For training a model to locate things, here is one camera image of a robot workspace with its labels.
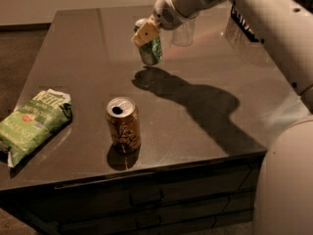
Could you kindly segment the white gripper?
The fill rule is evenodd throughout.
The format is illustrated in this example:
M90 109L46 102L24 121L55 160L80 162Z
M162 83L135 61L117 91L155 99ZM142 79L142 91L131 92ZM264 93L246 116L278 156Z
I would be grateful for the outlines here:
M134 33L132 42L141 47L159 36L160 28L174 30L180 25L193 20L199 13L184 12L181 2L185 0L156 0L152 18L148 18Z

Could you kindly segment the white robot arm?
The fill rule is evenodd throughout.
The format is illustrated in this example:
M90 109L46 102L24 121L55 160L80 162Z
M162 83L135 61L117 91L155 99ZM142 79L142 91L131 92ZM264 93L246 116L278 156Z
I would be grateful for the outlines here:
M156 0L132 42L141 47L224 0ZM226 0L258 42L242 47L269 57L308 109L313 101L313 16L293 0ZM253 235L313 235L313 117L281 132L258 176Z

